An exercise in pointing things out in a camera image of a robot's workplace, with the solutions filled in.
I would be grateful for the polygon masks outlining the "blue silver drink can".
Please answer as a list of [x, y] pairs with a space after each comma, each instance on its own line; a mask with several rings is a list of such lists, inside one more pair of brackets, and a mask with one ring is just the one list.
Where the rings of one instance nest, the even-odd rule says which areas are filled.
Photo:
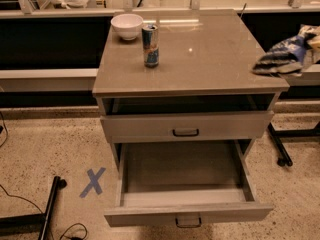
[[158, 27], [145, 24], [142, 27], [144, 65], [152, 68], [159, 64]]

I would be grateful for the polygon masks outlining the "open grey lower drawer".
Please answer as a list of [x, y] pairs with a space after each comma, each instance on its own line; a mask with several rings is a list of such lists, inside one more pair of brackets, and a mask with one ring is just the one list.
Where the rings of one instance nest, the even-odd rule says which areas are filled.
[[112, 227], [259, 221], [258, 201], [240, 144], [233, 140], [129, 143], [121, 148]]

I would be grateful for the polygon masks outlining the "grey drawer cabinet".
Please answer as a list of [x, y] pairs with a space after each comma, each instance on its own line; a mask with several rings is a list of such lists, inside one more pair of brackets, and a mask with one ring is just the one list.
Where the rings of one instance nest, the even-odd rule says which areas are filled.
[[[258, 76], [251, 67], [263, 51], [232, 10], [145, 12], [158, 27], [160, 62], [143, 64], [141, 39], [108, 36], [93, 88], [101, 118], [271, 111], [288, 88], [278, 77]], [[244, 160], [255, 139], [232, 139]], [[115, 158], [129, 143], [111, 143]]]

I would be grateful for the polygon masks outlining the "black stand leg left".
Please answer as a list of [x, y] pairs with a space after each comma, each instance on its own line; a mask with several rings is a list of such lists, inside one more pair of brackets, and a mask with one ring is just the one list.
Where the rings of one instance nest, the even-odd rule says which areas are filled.
[[60, 176], [55, 176], [53, 178], [45, 211], [37, 214], [1, 218], [0, 236], [37, 233], [37, 240], [47, 240], [58, 193], [66, 185], [67, 183], [64, 179]]

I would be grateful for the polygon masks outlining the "white ceramic bowl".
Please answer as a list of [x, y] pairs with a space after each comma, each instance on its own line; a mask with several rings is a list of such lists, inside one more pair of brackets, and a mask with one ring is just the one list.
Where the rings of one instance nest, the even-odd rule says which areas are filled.
[[134, 40], [141, 31], [143, 18], [137, 14], [120, 14], [111, 20], [115, 33], [124, 40]]

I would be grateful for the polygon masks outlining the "blue tape cross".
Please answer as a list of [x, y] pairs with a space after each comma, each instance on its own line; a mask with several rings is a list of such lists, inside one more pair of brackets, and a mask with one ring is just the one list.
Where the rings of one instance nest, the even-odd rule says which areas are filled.
[[89, 169], [87, 171], [87, 175], [89, 177], [89, 183], [81, 192], [80, 194], [81, 198], [85, 198], [91, 190], [94, 190], [97, 195], [100, 195], [102, 193], [102, 188], [100, 186], [99, 179], [101, 178], [104, 172], [105, 172], [104, 167], [101, 167], [97, 172], [94, 172], [92, 169]]

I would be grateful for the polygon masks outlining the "black stand leg right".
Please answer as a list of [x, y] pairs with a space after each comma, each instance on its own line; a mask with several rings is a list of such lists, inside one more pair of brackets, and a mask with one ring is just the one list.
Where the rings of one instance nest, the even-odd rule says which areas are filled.
[[287, 152], [282, 139], [283, 138], [304, 138], [304, 137], [319, 137], [320, 136], [320, 122], [312, 129], [299, 129], [299, 130], [276, 130], [272, 124], [268, 125], [268, 131], [273, 140], [276, 148], [279, 151], [277, 164], [280, 167], [293, 165], [292, 159]]

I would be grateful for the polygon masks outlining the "black stand leg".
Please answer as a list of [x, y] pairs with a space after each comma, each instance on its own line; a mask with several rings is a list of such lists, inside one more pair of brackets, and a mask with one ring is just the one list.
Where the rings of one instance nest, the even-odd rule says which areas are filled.
[[37, 233], [37, 240], [47, 240], [58, 193], [66, 185], [67, 183], [64, 179], [60, 176], [55, 176], [53, 178], [45, 211], [37, 214], [1, 218], [0, 236]]
[[287, 152], [282, 139], [283, 138], [304, 138], [304, 137], [319, 137], [320, 136], [320, 122], [312, 129], [299, 129], [299, 130], [276, 130], [272, 124], [268, 125], [268, 131], [273, 140], [276, 148], [279, 151], [277, 164], [280, 167], [293, 165], [292, 159]]

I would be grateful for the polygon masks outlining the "blue chip bag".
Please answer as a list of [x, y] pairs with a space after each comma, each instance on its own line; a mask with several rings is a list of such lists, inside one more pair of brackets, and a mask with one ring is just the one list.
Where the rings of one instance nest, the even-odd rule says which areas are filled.
[[308, 51], [320, 53], [320, 26], [302, 25], [298, 34], [272, 46], [253, 66], [259, 75], [299, 74]]

